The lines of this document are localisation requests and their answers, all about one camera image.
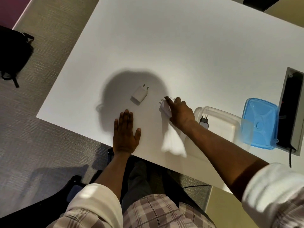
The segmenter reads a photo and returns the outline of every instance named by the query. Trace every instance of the rolled-up sleeve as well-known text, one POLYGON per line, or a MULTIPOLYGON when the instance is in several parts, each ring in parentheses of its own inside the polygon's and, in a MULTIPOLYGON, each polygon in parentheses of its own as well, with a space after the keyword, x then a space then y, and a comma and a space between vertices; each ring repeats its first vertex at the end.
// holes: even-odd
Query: rolled-up sleeve
POLYGON ((116 195, 106 186, 89 184, 70 202, 63 217, 48 228, 123 228, 123 214, 116 195))
POLYGON ((304 176, 273 163, 248 183, 242 206, 260 228, 304 227, 304 176))

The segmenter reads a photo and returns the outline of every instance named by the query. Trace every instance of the white cuff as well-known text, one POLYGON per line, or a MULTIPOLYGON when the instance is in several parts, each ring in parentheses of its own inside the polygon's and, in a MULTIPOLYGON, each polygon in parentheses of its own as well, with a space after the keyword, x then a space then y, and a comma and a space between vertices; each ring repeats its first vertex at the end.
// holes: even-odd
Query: white cuff
POLYGON ((269 164, 249 181, 242 206, 260 228, 270 228, 281 204, 303 187, 303 175, 280 163, 269 164))
POLYGON ((67 211, 84 208, 104 219, 111 227, 123 228, 123 213, 116 195, 100 184, 85 186, 70 202, 67 211))

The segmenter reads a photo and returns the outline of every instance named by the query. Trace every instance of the table power outlet box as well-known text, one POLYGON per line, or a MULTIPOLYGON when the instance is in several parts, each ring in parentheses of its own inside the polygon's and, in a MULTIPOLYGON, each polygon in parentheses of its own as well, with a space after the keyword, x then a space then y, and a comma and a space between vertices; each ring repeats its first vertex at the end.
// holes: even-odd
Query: table power outlet box
POLYGON ((279 105, 279 149, 300 156, 304 135, 303 72, 288 67, 279 105))

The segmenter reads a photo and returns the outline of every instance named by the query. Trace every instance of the hand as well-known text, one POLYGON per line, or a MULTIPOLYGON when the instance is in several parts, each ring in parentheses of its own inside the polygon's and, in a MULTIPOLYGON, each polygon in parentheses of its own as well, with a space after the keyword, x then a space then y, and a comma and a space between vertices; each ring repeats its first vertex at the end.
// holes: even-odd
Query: hand
POLYGON ((113 151, 116 154, 124 154, 127 157, 134 152, 139 144, 140 128, 133 136, 133 113, 126 109, 125 113, 121 112, 119 120, 114 122, 113 151))
POLYGON ((165 99, 172 113, 170 121, 184 134, 187 134, 190 124, 196 122, 192 109, 187 106, 185 101, 181 101, 179 97, 174 102, 168 96, 165 99))

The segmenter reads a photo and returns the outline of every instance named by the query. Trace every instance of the maroon wall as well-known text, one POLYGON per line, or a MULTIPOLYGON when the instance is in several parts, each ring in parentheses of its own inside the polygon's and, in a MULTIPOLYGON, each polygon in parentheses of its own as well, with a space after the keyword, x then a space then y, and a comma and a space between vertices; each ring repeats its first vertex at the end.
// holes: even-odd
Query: maroon wall
POLYGON ((30 0, 0 0, 0 25, 13 28, 30 0))

